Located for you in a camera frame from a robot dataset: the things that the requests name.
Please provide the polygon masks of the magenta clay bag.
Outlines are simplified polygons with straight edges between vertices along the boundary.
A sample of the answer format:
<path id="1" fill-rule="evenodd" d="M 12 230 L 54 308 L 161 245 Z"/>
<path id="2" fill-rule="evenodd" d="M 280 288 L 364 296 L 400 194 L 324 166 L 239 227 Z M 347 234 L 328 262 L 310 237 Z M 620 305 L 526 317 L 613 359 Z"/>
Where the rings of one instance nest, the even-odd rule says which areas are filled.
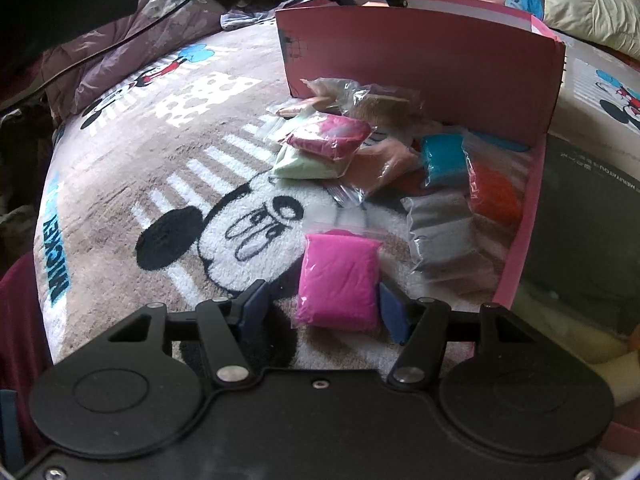
<path id="1" fill-rule="evenodd" d="M 295 321 L 342 332 L 376 330 L 381 246 L 344 230 L 308 234 Z"/>

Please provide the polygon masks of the orange clay bag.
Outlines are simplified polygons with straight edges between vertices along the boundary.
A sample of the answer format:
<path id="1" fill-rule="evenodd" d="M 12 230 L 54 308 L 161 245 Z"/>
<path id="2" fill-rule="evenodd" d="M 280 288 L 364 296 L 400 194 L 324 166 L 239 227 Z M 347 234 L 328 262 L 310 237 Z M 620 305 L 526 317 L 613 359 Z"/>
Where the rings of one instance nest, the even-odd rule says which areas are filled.
<path id="1" fill-rule="evenodd" d="M 378 0 L 367 0 L 364 3 L 361 3 L 362 6 L 366 6 L 367 8 L 388 8 L 389 5 L 385 1 Z"/>

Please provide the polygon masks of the grey clay bag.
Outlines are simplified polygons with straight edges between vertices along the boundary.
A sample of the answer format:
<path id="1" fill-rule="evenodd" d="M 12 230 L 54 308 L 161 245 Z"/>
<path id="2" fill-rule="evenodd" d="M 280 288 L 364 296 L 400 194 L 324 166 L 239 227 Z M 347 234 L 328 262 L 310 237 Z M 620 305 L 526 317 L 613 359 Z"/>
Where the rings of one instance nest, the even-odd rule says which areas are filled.
<path id="1" fill-rule="evenodd" d="M 407 214 L 414 272 L 460 295 L 497 287 L 500 266 L 480 247 L 475 220 L 463 193 L 445 190 L 407 196 L 401 205 Z"/>

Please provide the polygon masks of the purple quilt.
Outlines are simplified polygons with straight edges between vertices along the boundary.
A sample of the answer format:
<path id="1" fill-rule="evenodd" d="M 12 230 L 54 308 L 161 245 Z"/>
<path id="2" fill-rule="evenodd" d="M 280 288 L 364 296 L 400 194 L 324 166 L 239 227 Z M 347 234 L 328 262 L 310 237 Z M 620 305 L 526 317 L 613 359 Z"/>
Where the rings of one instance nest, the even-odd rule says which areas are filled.
<path id="1" fill-rule="evenodd" d="M 74 63 L 46 89 L 52 116 L 62 122 L 82 112 L 128 75 L 178 47 L 220 29 L 220 15 L 190 2 L 167 16 L 183 0 L 139 0 L 134 14 L 47 50 L 40 74 L 48 80 Z"/>

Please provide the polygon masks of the pink cardboard box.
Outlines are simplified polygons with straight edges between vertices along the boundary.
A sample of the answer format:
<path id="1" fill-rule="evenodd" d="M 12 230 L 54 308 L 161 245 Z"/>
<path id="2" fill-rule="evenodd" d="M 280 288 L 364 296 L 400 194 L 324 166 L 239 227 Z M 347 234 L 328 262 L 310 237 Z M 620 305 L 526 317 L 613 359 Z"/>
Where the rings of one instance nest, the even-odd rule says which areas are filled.
<path id="1" fill-rule="evenodd" d="M 547 134 L 565 44 L 533 15 L 478 0 L 409 0 L 405 8 L 354 1 L 309 0 L 277 12 L 292 96 L 309 96 L 302 79 L 352 79 L 419 91 L 425 115 L 438 122 L 529 146 Z"/>

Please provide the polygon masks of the brown clay bag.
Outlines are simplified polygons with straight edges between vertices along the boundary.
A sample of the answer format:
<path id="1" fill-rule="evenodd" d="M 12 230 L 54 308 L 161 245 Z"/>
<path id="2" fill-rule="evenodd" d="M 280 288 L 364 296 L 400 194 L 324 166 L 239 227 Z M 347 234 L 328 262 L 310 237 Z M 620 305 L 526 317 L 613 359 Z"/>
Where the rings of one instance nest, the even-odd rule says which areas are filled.
<path id="1" fill-rule="evenodd" d="M 405 127 L 421 115 L 419 91 L 366 84 L 352 92 L 346 115 L 382 128 Z"/>

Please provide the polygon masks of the tan clay bag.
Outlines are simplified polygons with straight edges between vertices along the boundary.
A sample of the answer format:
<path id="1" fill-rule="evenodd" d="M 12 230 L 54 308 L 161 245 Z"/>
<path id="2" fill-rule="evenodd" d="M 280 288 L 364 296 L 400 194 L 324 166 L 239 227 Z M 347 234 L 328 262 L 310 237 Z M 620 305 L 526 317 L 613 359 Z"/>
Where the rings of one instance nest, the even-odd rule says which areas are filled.
<path id="1" fill-rule="evenodd" d="M 354 94 L 360 88 L 359 82 L 342 78 L 302 79 L 302 83 L 311 91 L 310 98 L 291 98 L 271 105 L 268 112 L 285 119 L 293 118 L 307 108 L 317 112 L 343 114 L 352 107 Z"/>

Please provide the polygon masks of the blue clay bag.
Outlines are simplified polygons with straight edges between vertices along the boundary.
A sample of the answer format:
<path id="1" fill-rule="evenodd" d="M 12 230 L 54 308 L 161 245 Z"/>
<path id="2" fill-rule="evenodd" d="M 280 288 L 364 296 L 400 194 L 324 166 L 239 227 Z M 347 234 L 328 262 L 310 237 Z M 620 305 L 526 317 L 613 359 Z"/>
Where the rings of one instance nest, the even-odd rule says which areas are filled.
<path id="1" fill-rule="evenodd" d="M 469 185 L 466 155 L 461 133 L 424 136 L 421 156 L 428 188 L 465 188 Z"/>

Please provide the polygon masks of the pink box lid with photo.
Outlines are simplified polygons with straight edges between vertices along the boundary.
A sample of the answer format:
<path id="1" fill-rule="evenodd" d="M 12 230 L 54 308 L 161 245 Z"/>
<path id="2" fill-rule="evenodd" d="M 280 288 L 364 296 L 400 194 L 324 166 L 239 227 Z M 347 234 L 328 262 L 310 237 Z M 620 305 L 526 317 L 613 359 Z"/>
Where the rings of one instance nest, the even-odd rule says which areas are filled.
<path id="1" fill-rule="evenodd" d="M 491 389 L 498 443 L 539 456 L 600 436 L 638 454 L 638 180 L 550 136 L 512 309 L 539 335 L 506 331 Z"/>

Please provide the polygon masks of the dark pink clay bag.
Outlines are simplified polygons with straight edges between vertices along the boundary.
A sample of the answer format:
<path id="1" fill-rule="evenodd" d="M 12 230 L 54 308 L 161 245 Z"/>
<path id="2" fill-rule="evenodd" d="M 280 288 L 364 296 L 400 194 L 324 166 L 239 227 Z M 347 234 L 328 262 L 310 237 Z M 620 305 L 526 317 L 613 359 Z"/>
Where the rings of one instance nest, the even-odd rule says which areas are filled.
<path id="1" fill-rule="evenodd" d="M 286 144 L 329 160 L 352 157 L 373 132 L 363 120 L 320 112 L 300 114 L 288 126 Z"/>

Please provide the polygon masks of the red clay bag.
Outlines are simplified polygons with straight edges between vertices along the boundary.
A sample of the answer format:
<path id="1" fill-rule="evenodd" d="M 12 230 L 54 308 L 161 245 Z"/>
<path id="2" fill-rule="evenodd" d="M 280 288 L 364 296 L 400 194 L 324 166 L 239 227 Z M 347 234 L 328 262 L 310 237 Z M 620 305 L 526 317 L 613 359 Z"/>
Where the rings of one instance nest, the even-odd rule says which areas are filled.
<path id="1" fill-rule="evenodd" d="M 468 161 L 468 175 L 474 214 L 515 229 L 521 222 L 522 205 L 508 176 L 481 160 Z"/>

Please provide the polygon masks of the light green clay bag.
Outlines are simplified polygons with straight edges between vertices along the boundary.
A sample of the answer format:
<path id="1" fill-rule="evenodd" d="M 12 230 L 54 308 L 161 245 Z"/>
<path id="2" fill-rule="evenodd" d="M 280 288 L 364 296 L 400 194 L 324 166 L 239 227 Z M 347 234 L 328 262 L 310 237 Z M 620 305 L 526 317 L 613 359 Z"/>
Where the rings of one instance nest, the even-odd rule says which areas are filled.
<path id="1" fill-rule="evenodd" d="M 349 159 L 326 159 L 285 144 L 280 149 L 271 173 L 281 179 L 337 179 L 346 172 L 349 164 Z"/>

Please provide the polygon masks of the cream pillow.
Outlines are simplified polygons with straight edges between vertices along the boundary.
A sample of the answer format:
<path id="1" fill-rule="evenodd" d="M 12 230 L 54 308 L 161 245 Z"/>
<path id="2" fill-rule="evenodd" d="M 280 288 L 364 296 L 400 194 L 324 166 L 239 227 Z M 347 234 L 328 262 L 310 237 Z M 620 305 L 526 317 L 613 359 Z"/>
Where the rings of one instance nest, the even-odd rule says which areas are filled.
<path id="1" fill-rule="evenodd" d="M 639 0 L 542 0 L 544 22 L 576 39 L 639 57 Z"/>

